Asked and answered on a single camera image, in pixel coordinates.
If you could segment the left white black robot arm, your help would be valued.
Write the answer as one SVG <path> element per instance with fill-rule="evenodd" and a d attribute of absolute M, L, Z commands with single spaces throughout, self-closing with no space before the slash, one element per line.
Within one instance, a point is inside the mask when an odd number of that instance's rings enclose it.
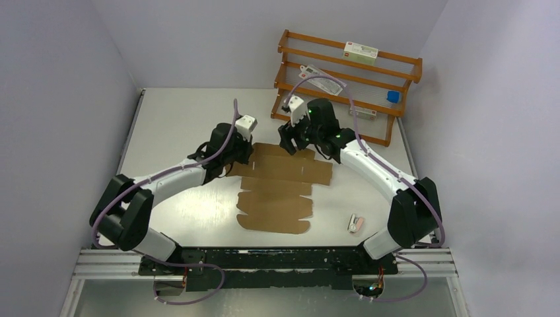
<path fill-rule="evenodd" d="M 248 164 L 256 126 L 256 119 L 250 116 L 219 123 L 210 140 L 180 163 L 139 178 L 114 176 L 90 216 L 93 234 L 101 234 L 119 250 L 156 259 L 165 274 L 177 273 L 184 262 L 182 247 L 149 226 L 153 208 L 176 194 L 212 182 L 227 166 Z"/>

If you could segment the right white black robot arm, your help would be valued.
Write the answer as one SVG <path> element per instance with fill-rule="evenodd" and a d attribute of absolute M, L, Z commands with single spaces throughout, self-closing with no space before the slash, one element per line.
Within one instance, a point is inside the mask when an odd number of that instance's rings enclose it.
<path fill-rule="evenodd" d="M 346 166 L 372 184 L 390 204 L 387 224 L 366 238 L 356 257 L 363 273 L 373 273 L 382 257 L 410 248 L 442 226 L 437 187 L 428 177 L 417 179 L 398 170 L 373 151 L 351 128 L 342 128 L 326 98 L 305 102 L 285 99 L 282 109 L 290 118 L 279 127 L 280 146 L 295 155 L 313 145 L 327 159 Z"/>

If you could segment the brown cardboard box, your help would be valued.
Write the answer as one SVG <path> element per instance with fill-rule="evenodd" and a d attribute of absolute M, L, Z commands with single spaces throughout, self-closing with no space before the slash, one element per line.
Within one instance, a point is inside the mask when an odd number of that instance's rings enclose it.
<path fill-rule="evenodd" d="M 236 216 L 246 230 L 303 234 L 310 229 L 313 185 L 329 186 L 333 164 L 303 149 L 288 154 L 278 145 L 255 143 L 248 164 L 234 163 L 229 176 L 241 177 Z"/>

